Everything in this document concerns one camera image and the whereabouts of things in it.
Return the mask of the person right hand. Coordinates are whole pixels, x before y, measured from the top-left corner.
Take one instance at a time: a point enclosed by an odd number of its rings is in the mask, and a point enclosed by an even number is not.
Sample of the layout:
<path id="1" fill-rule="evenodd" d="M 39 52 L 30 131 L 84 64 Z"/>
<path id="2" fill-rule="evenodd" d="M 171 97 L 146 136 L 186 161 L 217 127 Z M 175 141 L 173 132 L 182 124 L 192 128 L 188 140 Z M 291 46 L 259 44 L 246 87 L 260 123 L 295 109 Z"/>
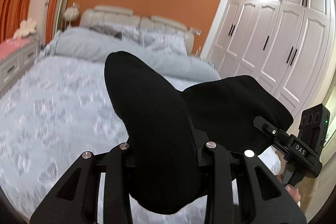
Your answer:
<path id="1" fill-rule="evenodd" d="M 300 206 L 300 200 L 301 200 L 301 195 L 299 194 L 298 189 L 295 187 L 291 186 L 290 184 L 285 186 L 285 189 L 289 193 L 289 195 L 292 197 L 292 199 L 295 201 L 295 203 Z"/>

